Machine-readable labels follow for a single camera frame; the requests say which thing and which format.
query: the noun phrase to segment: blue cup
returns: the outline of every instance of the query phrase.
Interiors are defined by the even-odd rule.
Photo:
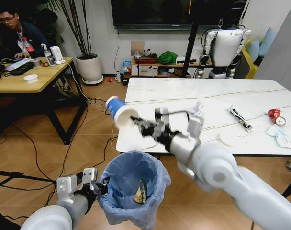
[[[106,108],[111,113],[113,121],[118,129],[131,128],[134,122],[131,116],[138,117],[138,112],[124,103],[119,97],[111,97],[106,102]]]
[[[124,105],[125,103],[119,97],[116,96],[111,97],[106,102],[106,107],[108,111],[111,113],[113,119],[115,118],[117,111]]]

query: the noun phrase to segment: yellow chair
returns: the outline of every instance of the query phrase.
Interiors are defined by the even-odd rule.
[[[250,71],[249,73],[246,75],[246,79],[253,79],[255,73],[257,72],[259,66],[257,65],[254,65],[249,53],[247,52],[247,47],[249,46],[250,42],[252,40],[249,39],[247,42],[246,42],[246,45],[245,47],[243,47],[242,49],[242,53],[243,55],[245,56],[245,59],[246,59],[246,62],[248,63],[249,67],[250,67]]]

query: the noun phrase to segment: white bowl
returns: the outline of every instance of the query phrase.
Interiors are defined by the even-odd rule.
[[[39,81],[37,74],[31,74],[27,75],[23,78],[27,83],[34,83],[36,81]]]

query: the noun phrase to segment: bottle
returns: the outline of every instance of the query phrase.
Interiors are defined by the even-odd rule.
[[[120,76],[120,71],[117,71],[117,82],[120,83],[121,82],[121,76]]]
[[[51,52],[47,49],[46,47],[46,44],[42,44],[43,47],[44,47],[44,54],[45,54],[45,57],[46,57],[46,60],[48,61],[49,65],[50,66],[55,66],[55,61],[54,61],[54,58],[51,54]]]
[[[26,48],[26,51],[30,54],[31,58],[37,58],[34,55],[34,48],[33,48],[32,44],[29,43],[29,41],[27,40],[26,37],[23,37],[23,43],[24,43],[24,46]]]

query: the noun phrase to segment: white table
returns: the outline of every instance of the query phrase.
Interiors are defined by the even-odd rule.
[[[268,110],[279,108],[287,120],[284,129],[291,135],[291,92],[273,80],[131,78],[125,99],[140,117],[149,120],[155,120],[155,108],[172,112],[190,109],[197,101],[204,105],[201,143],[224,145],[237,156],[291,156],[291,149],[280,147],[275,137],[266,134],[273,125]],[[253,127],[251,133],[227,111],[231,106]],[[170,115],[170,125],[173,131],[185,132],[186,115]],[[220,135],[236,141],[226,145]],[[117,150],[167,153],[151,137],[143,138],[137,127],[119,131]]]

